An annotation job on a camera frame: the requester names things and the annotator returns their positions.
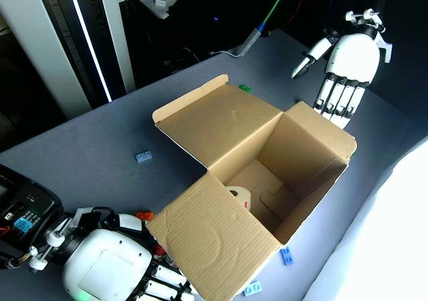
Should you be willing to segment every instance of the light blue lego brick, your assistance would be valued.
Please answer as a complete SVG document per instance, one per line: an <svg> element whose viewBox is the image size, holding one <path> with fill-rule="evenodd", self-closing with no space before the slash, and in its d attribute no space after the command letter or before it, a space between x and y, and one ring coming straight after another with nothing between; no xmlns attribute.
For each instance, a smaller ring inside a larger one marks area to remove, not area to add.
<svg viewBox="0 0 428 301"><path fill-rule="evenodd" d="M286 266L289 266L290 264L294 263L292 255L290 253L290 249L288 247L286 247L285 249L281 249L281 256Z"/></svg>
<svg viewBox="0 0 428 301"><path fill-rule="evenodd" d="M243 293L244 293L245 296L251 296L252 294L256 294L256 293L259 293L259 292L261 292L261 284L258 281L254 282L254 283L251 283L243 291Z"/></svg>
<svg viewBox="0 0 428 301"><path fill-rule="evenodd" d="M135 155L136 161L141 163L144 161L147 161L149 159L152 159L152 154L150 153L150 151L146 151L140 154Z"/></svg>

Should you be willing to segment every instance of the cardboard box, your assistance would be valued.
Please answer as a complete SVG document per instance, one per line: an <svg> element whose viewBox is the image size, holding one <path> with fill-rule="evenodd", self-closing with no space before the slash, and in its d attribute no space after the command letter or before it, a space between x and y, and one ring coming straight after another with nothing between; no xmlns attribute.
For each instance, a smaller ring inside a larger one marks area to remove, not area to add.
<svg viewBox="0 0 428 301"><path fill-rule="evenodd" d="M208 301L245 288L356 149L352 136L305 103L282 112L228 80L223 74L153 113L207 173L147 227ZM225 185L251 191L251 212Z"/></svg>

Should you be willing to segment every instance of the green cable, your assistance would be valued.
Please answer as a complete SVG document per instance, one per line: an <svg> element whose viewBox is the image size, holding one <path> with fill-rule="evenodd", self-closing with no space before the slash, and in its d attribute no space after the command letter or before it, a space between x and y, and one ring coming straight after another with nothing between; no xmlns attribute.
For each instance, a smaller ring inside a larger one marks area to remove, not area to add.
<svg viewBox="0 0 428 301"><path fill-rule="evenodd" d="M270 12L268 13L268 15L266 16L266 18L264 19L263 23L268 22L268 19L270 18L270 16L274 12L274 10L275 10L275 8L276 8L276 6L278 5L279 2L280 2L280 0L276 0L274 6L272 7L272 9L270 9Z"/></svg>

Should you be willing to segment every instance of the tape roll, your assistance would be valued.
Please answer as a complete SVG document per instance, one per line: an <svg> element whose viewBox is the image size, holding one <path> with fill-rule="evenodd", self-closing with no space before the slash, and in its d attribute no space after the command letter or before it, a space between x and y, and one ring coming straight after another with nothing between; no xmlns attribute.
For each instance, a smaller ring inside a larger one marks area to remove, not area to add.
<svg viewBox="0 0 428 301"><path fill-rule="evenodd" d="M244 187L226 186L232 195L249 211L251 209L251 193Z"/></svg>

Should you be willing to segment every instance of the box flap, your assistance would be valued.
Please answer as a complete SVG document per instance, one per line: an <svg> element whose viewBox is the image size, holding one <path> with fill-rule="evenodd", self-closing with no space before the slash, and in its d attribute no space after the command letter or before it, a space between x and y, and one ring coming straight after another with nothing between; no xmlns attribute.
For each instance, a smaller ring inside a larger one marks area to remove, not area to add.
<svg viewBox="0 0 428 301"><path fill-rule="evenodd" d="M224 80L214 80L211 85L205 84L192 91L190 94L193 96L189 97L193 101L190 104L183 107L183 104L188 103L187 94L183 96L185 101L168 104L171 108L165 108L165 113L157 110L153 114L155 121L166 116L156 126L208 169L282 115L281 110L238 87L231 84L218 86ZM206 90L211 89L211 92L205 94ZM270 127L267 130L272 132L274 126Z"/></svg>
<svg viewBox="0 0 428 301"><path fill-rule="evenodd" d="M210 301L232 299L281 246L210 173L147 228Z"/></svg>
<svg viewBox="0 0 428 301"><path fill-rule="evenodd" d="M343 160L349 161L355 152L356 141L353 136L316 113L304 102L297 103L285 114Z"/></svg>

